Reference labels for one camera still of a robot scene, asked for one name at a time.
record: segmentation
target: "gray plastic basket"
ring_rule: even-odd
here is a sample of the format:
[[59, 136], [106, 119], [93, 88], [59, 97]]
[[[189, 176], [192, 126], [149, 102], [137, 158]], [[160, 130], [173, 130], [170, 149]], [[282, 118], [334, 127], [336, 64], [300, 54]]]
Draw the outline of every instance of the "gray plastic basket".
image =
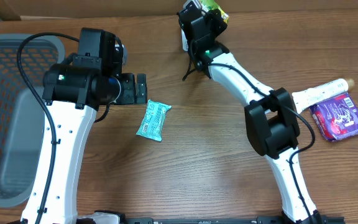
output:
[[[32, 190], [44, 131], [44, 112], [23, 82], [16, 52], [27, 34], [0, 35], [0, 207], [25, 201]], [[22, 54], [24, 70], [39, 94], [45, 71], [64, 59], [56, 37], [29, 42]]]

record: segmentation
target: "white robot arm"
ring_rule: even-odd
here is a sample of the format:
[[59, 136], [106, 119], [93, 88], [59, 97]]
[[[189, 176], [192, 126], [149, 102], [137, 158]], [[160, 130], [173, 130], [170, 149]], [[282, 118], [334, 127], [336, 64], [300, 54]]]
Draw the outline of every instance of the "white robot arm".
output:
[[[185, 50], [186, 48], [188, 49], [190, 58], [194, 62], [196, 68], [198, 70], [203, 70], [206, 72], [207, 76], [224, 86], [241, 102], [246, 111], [247, 106], [252, 104], [254, 107], [254, 102], [261, 101], [260, 104], [263, 106], [260, 106], [260, 109], [264, 110], [265, 113], [269, 113], [270, 110], [266, 109], [266, 104], [272, 102], [273, 99], [269, 101], [269, 99], [264, 98], [269, 98], [266, 96], [270, 95], [271, 92], [273, 93], [273, 89], [256, 80], [250, 73], [238, 64], [233, 54], [230, 53], [225, 46], [215, 41], [216, 36], [223, 32], [227, 27], [227, 24], [225, 24], [221, 18], [219, 9], [206, 12], [201, 10], [201, 6], [198, 1], [189, 0], [184, 5], [184, 10], [178, 13], [178, 16], [179, 23], [182, 28], [182, 38], [184, 39], [183, 43], [187, 42], [187, 44], [183, 44], [183, 48]], [[247, 135], [250, 139], [251, 145], [259, 146], [258, 144], [255, 144], [255, 142], [263, 145], [264, 150], [254, 148], [261, 156], [266, 158], [273, 170], [274, 177], [282, 196], [283, 212], [285, 216], [287, 216], [287, 219], [289, 219], [292, 223], [303, 222], [309, 219], [310, 215], [316, 213], [317, 210], [316, 205], [312, 202], [308, 194], [300, 169], [298, 154], [294, 154], [294, 152], [298, 150], [296, 147], [296, 137], [299, 133], [296, 134], [296, 131], [294, 133], [289, 132], [293, 135], [293, 138], [295, 138], [296, 143], [289, 141], [289, 143], [292, 144], [286, 144], [287, 142], [280, 142], [280, 140], [269, 137], [269, 135], [273, 136], [276, 134], [272, 134], [274, 131], [273, 129], [278, 126], [282, 127], [282, 124], [277, 126], [272, 124], [271, 127], [266, 125], [263, 128], [259, 127], [259, 124], [255, 124], [254, 129], [249, 129], [248, 127], [252, 126], [251, 124], [256, 121], [249, 121], [248, 119], [253, 119], [254, 116], [255, 119], [260, 118], [260, 115], [257, 117], [257, 115], [254, 114], [255, 111], [257, 110], [248, 111], [249, 117], [246, 119]], [[272, 121], [272, 123], [279, 121], [282, 117], [285, 116], [281, 115], [280, 118]], [[249, 134], [249, 132], [253, 130], [259, 130], [260, 132], [255, 133], [254, 135]], [[279, 136], [280, 134], [277, 134], [277, 138], [282, 136], [286, 137], [285, 134], [281, 134], [282, 136]], [[277, 144], [281, 145], [274, 146], [277, 147], [277, 151], [270, 153], [268, 141], [273, 144], [277, 142]], [[293, 154], [292, 169], [295, 176], [293, 176], [290, 163], [288, 162]]]
[[22, 69], [21, 52], [27, 42], [43, 35], [78, 41], [78, 53], [65, 63], [52, 65], [45, 73], [42, 95], [45, 102], [32, 91], [44, 109], [45, 128], [32, 193], [20, 223], [120, 224], [120, 216], [115, 213], [78, 217], [78, 178], [85, 143], [93, 123], [97, 122], [99, 106], [106, 105], [106, 115], [110, 104], [144, 104], [146, 77], [138, 74], [135, 83], [134, 74], [121, 72], [127, 53], [118, 37], [103, 30], [83, 28], [79, 40], [64, 34], [41, 33], [23, 41], [17, 65], [30, 90], [34, 87]]
[[[239, 69], [257, 88], [259, 88], [266, 95], [270, 94], [269, 91], [273, 90], [272, 88], [261, 84], [261, 82], [256, 80], [251, 74], [243, 69], [237, 63], [232, 53], [221, 54], [220, 56], [214, 58], [212, 63], [223, 63]], [[208, 70], [211, 78], [224, 86], [241, 102], [243, 107], [248, 106], [249, 103], [253, 100], [258, 101], [263, 98], [263, 96], [256, 93], [254, 89], [252, 89], [252, 87], [234, 70], [216, 65], [209, 66]], [[285, 215], [293, 222], [296, 222], [297, 220], [306, 220], [308, 218], [308, 214], [306, 213], [303, 203], [300, 200], [296, 190], [290, 170], [290, 164], [288, 163], [290, 156], [297, 150], [298, 148], [287, 149], [280, 154], [278, 159], [272, 159], [268, 155], [264, 156], [273, 170], [278, 189], [280, 190], [283, 201], [283, 211]], [[305, 181], [303, 180], [298, 155], [294, 156], [293, 163], [293, 169], [295, 171], [296, 180], [302, 192], [302, 196], [305, 199], [309, 212], [313, 214], [313, 212], [316, 210], [316, 205], [310, 199]]]

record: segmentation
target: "teal snack wrapper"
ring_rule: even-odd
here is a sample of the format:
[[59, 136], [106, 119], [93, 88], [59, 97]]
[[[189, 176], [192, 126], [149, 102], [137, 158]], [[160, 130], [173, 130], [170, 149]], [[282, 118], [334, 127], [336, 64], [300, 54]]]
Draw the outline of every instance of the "teal snack wrapper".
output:
[[170, 109], [171, 106], [169, 105], [149, 100], [147, 102], [146, 114], [136, 135], [161, 141], [162, 126], [164, 125], [167, 111]]

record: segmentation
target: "black cable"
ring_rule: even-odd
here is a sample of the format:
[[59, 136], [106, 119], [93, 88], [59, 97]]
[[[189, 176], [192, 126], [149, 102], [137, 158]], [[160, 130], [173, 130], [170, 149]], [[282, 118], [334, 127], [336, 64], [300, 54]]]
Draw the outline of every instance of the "black cable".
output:
[[106, 116], [109, 113], [109, 111], [110, 111], [110, 104], [106, 105], [106, 110], [104, 111], [104, 113], [102, 114], [102, 116], [100, 118], [98, 118], [97, 120], [94, 121], [94, 123], [100, 122], [104, 118], [106, 118]]
[[46, 107], [46, 105], [42, 101], [41, 97], [38, 95], [38, 93], [36, 92], [35, 88], [32, 86], [30, 80], [27, 78], [27, 75], [24, 72], [24, 69], [23, 69], [23, 66], [22, 66], [22, 51], [23, 51], [24, 46], [28, 42], [30, 42], [31, 40], [33, 40], [35, 38], [46, 36], [46, 35], [54, 35], [54, 36], [57, 36], [57, 37], [64, 37], [64, 38], [74, 40], [74, 41], [77, 41], [77, 42], [80, 41], [75, 37], [71, 37], [71, 36], [65, 35], [65, 34], [59, 34], [59, 33], [54, 33], [54, 32], [43, 32], [43, 33], [31, 35], [30, 37], [26, 38], [25, 40], [23, 40], [23, 42], [20, 44], [19, 48], [17, 49], [16, 60], [17, 60], [17, 67], [19, 69], [20, 75], [22, 76], [24, 83], [27, 85], [27, 87], [29, 87], [29, 89], [30, 89], [31, 93], [34, 95], [35, 99], [38, 101], [38, 104], [41, 106], [41, 108], [45, 112], [45, 115], [46, 115], [46, 117], [48, 119], [48, 122], [49, 122], [49, 125], [50, 125], [50, 131], [51, 131], [51, 134], [52, 134], [52, 153], [51, 153], [51, 156], [50, 156], [49, 171], [48, 171], [47, 181], [45, 183], [44, 194], [42, 195], [42, 199], [41, 199], [40, 208], [37, 211], [38, 215], [37, 215], [37, 219], [35, 221], [35, 224], [40, 223], [41, 218], [42, 218], [42, 214], [44, 213], [44, 210], [45, 210], [45, 204], [46, 204], [47, 197], [48, 197], [48, 191], [49, 191], [49, 187], [50, 187], [50, 182], [52, 180], [53, 167], [55, 166], [57, 137], [56, 137], [55, 124], [53, 123], [53, 119], [52, 119], [52, 116], [49, 113], [48, 108]]
[[[266, 95], [265, 93], [263, 93], [260, 89], [258, 89], [240, 70], [238, 70], [236, 67], [232, 66], [232, 65], [226, 65], [226, 64], [223, 64], [223, 63], [210, 63], [209, 66], [220, 66], [220, 67], [226, 67], [226, 68], [230, 68], [231, 70], [237, 72], [240, 76], [243, 77], [243, 79], [251, 86], [252, 89], [255, 90], [256, 93], [260, 94], [261, 96], [263, 97], [270, 97], [268, 95]], [[309, 219], [310, 219], [310, 223], [313, 224], [313, 219], [311, 217], [311, 214], [309, 212], [309, 209], [308, 209], [308, 206], [306, 205], [306, 202], [305, 202], [305, 199], [303, 198], [302, 196], [302, 193], [301, 193], [301, 190], [299, 188], [299, 185], [298, 185], [298, 181], [296, 180], [296, 176], [295, 176], [295, 172], [293, 170], [293, 162], [292, 162], [292, 159], [293, 157], [298, 154], [298, 153], [301, 153], [309, 148], [311, 148], [314, 144], [314, 142], [316, 141], [316, 135], [314, 134], [314, 131], [313, 131], [313, 128], [311, 127], [311, 125], [309, 124], [309, 122], [307, 122], [306, 119], [304, 119], [304, 117], [302, 117], [300, 114], [298, 114], [297, 112], [295, 112], [294, 110], [292, 110], [291, 108], [285, 106], [285, 105], [281, 105], [279, 102], [275, 101], [275, 103], [278, 105], [278, 106], [281, 106], [282, 108], [285, 108], [286, 110], [290, 111], [291, 113], [293, 113], [297, 118], [299, 118], [305, 125], [306, 127], [308, 127], [309, 131], [310, 131], [310, 134], [311, 134], [311, 142], [309, 143], [309, 145], [307, 145], [306, 147], [302, 148], [302, 149], [299, 149], [297, 150], [296, 152], [292, 153], [291, 156], [290, 156], [290, 160], [288, 161], [290, 163], [290, 169], [291, 169], [291, 174], [292, 174], [292, 177], [293, 177], [293, 180], [294, 180], [294, 183], [295, 183], [295, 187], [298, 191], [298, 194], [299, 194], [299, 198], [300, 200], [302, 201], [302, 204], [303, 206], [305, 207], [306, 209], [306, 212], [309, 216]]]
[[191, 63], [194, 60], [194, 54], [193, 54], [193, 45], [194, 45], [194, 40], [190, 41], [188, 50], [189, 50], [189, 55], [190, 55], [190, 59], [189, 59], [189, 66], [187, 68], [187, 72], [186, 75], [181, 79], [183, 82], [186, 80], [187, 76], [189, 76], [190, 74], [192, 74], [193, 72], [197, 71], [197, 68], [194, 68], [192, 70], [190, 70], [191, 68]]
[[76, 53], [71, 53], [67, 58], [64, 58], [62, 62], [60, 62], [62, 65], [69, 65], [73, 62], [74, 56], [76, 56]]

